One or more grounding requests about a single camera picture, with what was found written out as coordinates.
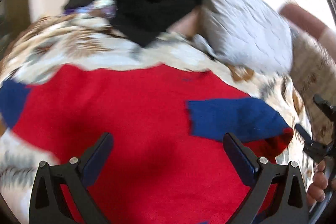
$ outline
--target bedspread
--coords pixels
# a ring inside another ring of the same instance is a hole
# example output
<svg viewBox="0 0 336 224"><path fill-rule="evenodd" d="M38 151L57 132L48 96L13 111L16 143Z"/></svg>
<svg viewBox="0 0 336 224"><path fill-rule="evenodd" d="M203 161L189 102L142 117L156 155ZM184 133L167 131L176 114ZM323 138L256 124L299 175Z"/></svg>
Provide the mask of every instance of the bedspread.
<svg viewBox="0 0 336 224"><path fill-rule="evenodd" d="M213 61L177 33L162 33L146 48L121 36L107 20L88 14L41 18L13 42L12 51L2 64L0 83L12 77L25 84L43 84L63 64L84 70L125 71L160 63L186 71L211 70L228 85L263 99L290 127L294 128L299 122L311 134L303 100L289 75L265 76L248 68ZM291 160L298 162L305 187L308 187L314 163L302 149L303 140L294 131L292 141L276 161L284 165ZM42 159L51 165L58 163L53 155L20 140L10 129L0 138L0 191L21 223L28 222L33 178Z"/></svg>

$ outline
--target bare skin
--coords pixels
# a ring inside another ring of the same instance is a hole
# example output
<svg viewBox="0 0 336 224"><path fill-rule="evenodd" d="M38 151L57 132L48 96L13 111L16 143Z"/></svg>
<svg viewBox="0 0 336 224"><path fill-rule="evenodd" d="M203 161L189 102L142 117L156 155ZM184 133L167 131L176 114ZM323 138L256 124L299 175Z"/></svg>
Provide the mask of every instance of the bare skin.
<svg viewBox="0 0 336 224"><path fill-rule="evenodd" d="M326 163L324 160L317 166L317 172L313 177L313 183L309 186L307 191L307 203L309 206L314 205L315 202L323 201L326 197L323 192L328 186L328 180L323 174L325 167ZM336 190L336 179L332 181L332 188Z"/></svg>

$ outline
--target blue fabric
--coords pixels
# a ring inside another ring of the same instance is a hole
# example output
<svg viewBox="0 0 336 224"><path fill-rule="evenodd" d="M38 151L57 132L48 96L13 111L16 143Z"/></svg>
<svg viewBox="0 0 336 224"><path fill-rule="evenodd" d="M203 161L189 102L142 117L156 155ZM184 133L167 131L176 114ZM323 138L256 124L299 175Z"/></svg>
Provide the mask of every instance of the blue fabric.
<svg viewBox="0 0 336 224"><path fill-rule="evenodd" d="M222 141L234 133L241 142L272 138L289 126L281 115L257 98L188 101L192 135Z"/></svg>
<svg viewBox="0 0 336 224"><path fill-rule="evenodd" d="M0 88L0 112L8 127L13 128L20 118L31 88L6 80Z"/></svg>

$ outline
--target black mechanical part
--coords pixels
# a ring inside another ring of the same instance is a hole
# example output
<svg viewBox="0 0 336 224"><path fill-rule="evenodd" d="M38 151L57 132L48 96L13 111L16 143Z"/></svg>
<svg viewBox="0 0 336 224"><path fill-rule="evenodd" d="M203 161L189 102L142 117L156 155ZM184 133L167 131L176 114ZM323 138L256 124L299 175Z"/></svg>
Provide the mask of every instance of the black mechanical part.
<svg viewBox="0 0 336 224"><path fill-rule="evenodd" d="M82 157L71 158L69 163L49 166L40 162L31 193L29 223L76 224L62 193L61 184L65 184L86 224L109 224L87 187L98 178L112 147L112 135L104 133Z"/></svg>
<svg viewBox="0 0 336 224"><path fill-rule="evenodd" d="M324 100L320 95L315 95L313 101L328 119L334 123L332 141L328 145L313 141L300 124L297 124L295 129L304 139L303 151L317 164L323 159L326 162L324 174L328 179L328 186L324 190L325 199L310 208L309 218L309 224L324 224L327 223L328 218L332 218L332 215L335 214L335 207L331 207L330 202L332 199L336 199L334 190L331 188L331 181L336 176L336 145L334 143L336 106L333 106L328 101Z"/></svg>
<svg viewBox="0 0 336 224"><path fill-rule="evenodd" d="M308 223L305 187L296 162L286 166L272 164L265 157L257 158L231 133L224 135L223 147L241 181L251 187L228 224ZM273 203L257 215L271 184L278 185Z"/></svg>

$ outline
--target quilted fabric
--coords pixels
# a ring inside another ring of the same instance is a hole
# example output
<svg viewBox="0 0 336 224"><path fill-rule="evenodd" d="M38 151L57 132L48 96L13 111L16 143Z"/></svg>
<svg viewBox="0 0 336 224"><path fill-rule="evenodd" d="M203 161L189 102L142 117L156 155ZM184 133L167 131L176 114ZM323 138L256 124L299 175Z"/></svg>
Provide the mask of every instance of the quilted fabric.
<svg viewBox="0 0 336 224"><path fill-rule="evenodd" d="M288 73L292 40L287 22L262 0L203 0L196 47L223 63L261 73Z"/></svg>

